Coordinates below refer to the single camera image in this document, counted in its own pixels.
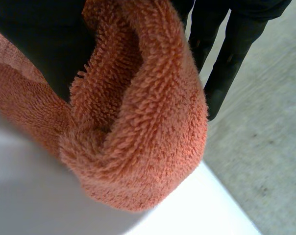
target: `pant leg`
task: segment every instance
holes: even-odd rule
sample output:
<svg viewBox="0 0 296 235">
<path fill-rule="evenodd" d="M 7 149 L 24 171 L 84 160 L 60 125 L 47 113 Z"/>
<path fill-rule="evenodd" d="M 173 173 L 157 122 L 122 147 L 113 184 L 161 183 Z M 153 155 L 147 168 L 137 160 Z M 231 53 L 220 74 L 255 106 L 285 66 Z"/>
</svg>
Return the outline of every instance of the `pant leg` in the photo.
<svg viewBox="0 0 296 235">
<path fill-rule="evenodd" d="M 184 28 L 186 28 L 188 14 L 192 10 L 194 2 L 195 0 L 171 0 L 173 7 L 184 24 Z"/>
<path fill-rule="evenodd" d="M 196 0 L 189 44 L 200 72 L 229 10 L 226 0 Z"/>
<path fill-rule="evenodd" d="M 266 24 L 267 21 L 231 12 L 225 40 L 204 88 L 210 120 L 217 115 L 250 46 L 263 33 Z"/>
</svg>

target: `fuzzy fabric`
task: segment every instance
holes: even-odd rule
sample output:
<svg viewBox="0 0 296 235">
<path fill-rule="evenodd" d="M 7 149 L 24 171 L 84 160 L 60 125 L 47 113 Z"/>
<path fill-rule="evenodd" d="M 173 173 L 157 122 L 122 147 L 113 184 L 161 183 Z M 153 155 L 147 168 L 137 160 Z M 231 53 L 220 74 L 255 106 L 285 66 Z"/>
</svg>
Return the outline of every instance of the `fuzzy fabric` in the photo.
<svg viewBox="0 0 296 235">
<path fill-rule="evenodd" d="M 207 106 L 167 0 L 87 0 L 97 46 L 65 103 L 0 35 L 0 112 L 114 208 L 154 207 L 199 164 Z"/>
</svg>

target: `dark clothing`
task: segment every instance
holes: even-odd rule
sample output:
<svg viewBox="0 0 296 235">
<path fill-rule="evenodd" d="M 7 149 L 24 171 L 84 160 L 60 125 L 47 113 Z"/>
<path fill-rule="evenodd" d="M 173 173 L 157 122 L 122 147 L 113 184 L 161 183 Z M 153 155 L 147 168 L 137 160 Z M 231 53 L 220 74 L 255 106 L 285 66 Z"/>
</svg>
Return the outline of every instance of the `dark clothing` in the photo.
<svg viewBox="0 0 296 235">
<path fill-rule="evenodd" d="M 188 16 L 195 1 L 205 8 L 228 8 L 239 15 L 268 21 L 280 17 L 292 0 L 171 0 L 182 19 Z"/>
<path fill-rule="evenodd" d="M 208 119 L 217 115 L 250 46 L 261 36 L 268 20 L 281 16 L 291 0 L 172 0 L 184 26 L 192 12 L 189 44 L 201 71 L 220 24 L 231 9 L 225 39 L 204 87 Z"/>
<path fill-rule="evenodd" d="M 95 48 L 81 16 L 84 4 L 85 0 L 0 0 L 0 33 L 65 101 Z"/>
</svg>

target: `person's leg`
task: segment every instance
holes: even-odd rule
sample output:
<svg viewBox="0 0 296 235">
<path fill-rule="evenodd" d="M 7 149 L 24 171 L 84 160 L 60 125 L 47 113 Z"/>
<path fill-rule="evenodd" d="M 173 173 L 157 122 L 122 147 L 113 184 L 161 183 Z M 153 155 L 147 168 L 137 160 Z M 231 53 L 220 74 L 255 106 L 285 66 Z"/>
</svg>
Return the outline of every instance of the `person's leg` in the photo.
<svg viewBox="0 0 296 235">
<path fill-rule="evenodd" d="M 176 9 L 179 17 L 181 18 L 184 28 L 186 28 L 188 14 L 194 6 L 195 0 L 171 0 L 172 5 Z"/>
<path fill-rule="evenodd" d="M 291 0 L 229 0 L 232 10 L 223 46 L 205 85 L 209 120 L 223 100 L 250 48 L 268 20 L 281 16 Z"/>
<path fill-rule="evenodd" d="M 196 0 L 192 12 L 189 44 L 200 72 L 216 39 L 229 7 L 225 0 Z"/>
<path fill-rule="evenodd" d="M 260 37 L 267 22 L 231 12 L 225 40 L 204 88 L 209 120 L 217 115 L 250 46 Z"/>
</svg>

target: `floor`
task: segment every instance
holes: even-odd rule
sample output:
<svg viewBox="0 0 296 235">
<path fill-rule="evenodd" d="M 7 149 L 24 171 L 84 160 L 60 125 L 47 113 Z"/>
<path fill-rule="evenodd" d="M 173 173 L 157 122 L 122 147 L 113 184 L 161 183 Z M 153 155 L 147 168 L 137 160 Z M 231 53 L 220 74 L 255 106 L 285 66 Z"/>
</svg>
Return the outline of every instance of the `floor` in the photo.
<svg viewBox="0 0 296 235">
<path fill-rule="evenodd" d="M 296 235 L 296 0 L 250 49 L 209 124 L 204 159 L 264 235 Z"/>
</svg>

